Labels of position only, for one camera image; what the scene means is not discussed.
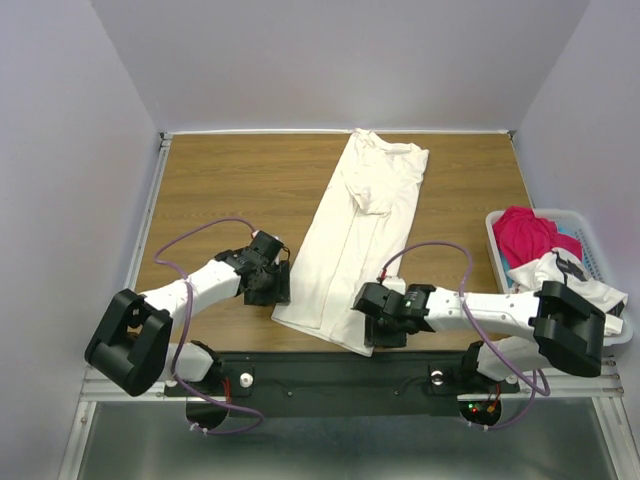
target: laundry basket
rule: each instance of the laundry basket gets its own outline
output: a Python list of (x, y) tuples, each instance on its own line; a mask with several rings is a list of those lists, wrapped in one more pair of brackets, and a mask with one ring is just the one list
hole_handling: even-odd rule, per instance
[[(509, 285), (507, 282), (507, 274), (502, 265), (500, 258), (500, 252), (496, 243), (496, 237), (493, 234), (493, 225), (496, 223), (502, 214), (503, 210), (491, 212), (487, 215), (486, 225), (487, 233), (489, 235), (489, 242), (487, 248), (489, 249), (489, 257), (491, 258), (491, 266), (493, 267), (493, 273), (496, 276), (496, 283), (501, 292), (507, 293), (509, 291)], [(568, 235), (577, 238), (582, 244), (582, 263), (585, 268), (591, 273), (593, 278), (603, 283), (609, 283), (607, 280), (611, 278), (611, 274), (606, 266), (602, 252), (600, 251), (595, 237), (589, 224), (584, 217), (578, 213), (569, 210), (553, 210), (553, 209), (536, 209), (534, 213), (537, 217), (546, 218), (556, 222), (558, 229), (561, 229)], [(619, 335), (611, 335), (605, 337), (604, 345), (616, 345), (620, 343), (626, 343), (631, 340), (633, 336), (633, 330), (631, 329), (630, 322), (625, 319), (625, 313), (621, 315), (624, 323), (622, 326), (622, 332)]]

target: white shirt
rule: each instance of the white shirt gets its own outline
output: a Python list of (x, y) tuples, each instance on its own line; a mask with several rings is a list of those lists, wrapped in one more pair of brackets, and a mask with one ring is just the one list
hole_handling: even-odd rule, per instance
[[(273, 320), (363, 355), (364, 315), (351, 310), (365, 282), (406, 244), (428, 150), (356, 130), (338, 161), (291, 271), (291, 303)], [(395, 275), (400, 261), (388, 269)]]

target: white wall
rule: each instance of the white wall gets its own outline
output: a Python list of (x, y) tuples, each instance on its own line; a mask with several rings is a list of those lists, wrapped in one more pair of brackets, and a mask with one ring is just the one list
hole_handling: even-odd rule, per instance
[(85, 0), (3, 1), (0, 45), (0, 478), (51, 479), (157, 129)]
[(640, 3), (592, 2), (515, 136), (537, 206), (584, 214), (636, 336), (619, 365), (640, 440)]
[(93, 0), (158, 127), (515, 129), (588, 0)]

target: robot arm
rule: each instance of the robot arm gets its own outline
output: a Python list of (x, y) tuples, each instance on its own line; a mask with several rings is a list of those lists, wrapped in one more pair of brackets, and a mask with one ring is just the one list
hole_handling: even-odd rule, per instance
[[(188, 281), (193, 287), (192, 315), (227, 298), (244, 294), (245, 305), (289, 301), (289, 261), (279, 259), (284, 244), (257, 232), (248, 247), (219, 253)], [(85, 351), (85, 360), (132, 396), (168, 378), (176, 351), (171, 333), (182, 326), (187, 305), (183, 280), (139, 295), (118, 292)], [(185, 345), (177, 365), (188, 381), (200, 381), (213, 359), (200, 346)]]
[[(539, 292), (465, 294), (467, 307), (488, 332), (511, 335), (496, 342), (501, 353), (521, 371), (552, 365), (582, 377), (600, 375), (605, 315), (558, 282), (545, 282)], [(410, 285), (406, 293), (379, 283), (366, 283), (354, 309), (365, 314), (365, 343), (404, 347), (407, 334), (472, 328), (457, 292), (432, 285)], [(495, 381), (511, 374), (487, 345), (472, 345), (467, 364)]]
[[(276, 237), (258, 232), (248, 247), (216, 255), (188, 277), (192, 314), (240, 294), (246, 305), (288, 302), (289, 262), (279, 259), (283, 249)], [(553, 365), (572, 375), (600, 374), (605, 315), (566, 286), (545, 282), (535, 294), (467, 293), (465, 300), (484, 330), (512, 336), (496, 345), (521, 371)], [(85, 351), (86, 361), (130, 395), (144, 393), (157, 380), (169, 379), (167, 365), (176, 351), (169, 339), (182, 326), (186, 305), (183, 280), (143, 294), (117, 293)], [(404, 347), (408, 334), (471, 328), (457, 292), (432, 285), (410, 285), (404, 293), (366, 283), (354, 309), (365, 315), (368, 346)], [(177, 364), (184, 380), (199, 382), (212, 366), (203, 347), (185, 345)], [(466, 357), (471, 373), (488, 381), (511, 374), (486, 345), (472, 345)]]

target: white clothing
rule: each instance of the white clothing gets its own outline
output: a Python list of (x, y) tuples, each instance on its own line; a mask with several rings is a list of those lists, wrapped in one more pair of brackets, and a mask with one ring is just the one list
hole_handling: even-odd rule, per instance
[[(507, 275), (515, 282), (518, 292), (540, 290), (545, 280), (564, 283), (605, 314), (620, 302), (627, 304), (626, 293), (595, 280), (580, 259), (564, 248), (553, 248), (541, 258), (509, 270)], [(621, 331), (622, 320), (607, 314), (605, 335), (619, 334)]]
[(353, 300), (404, 248), (428, 156), (366, 130), (351, 135), (291, 270), (291, 303), (276, 306), (273, 320), (371, 355)]

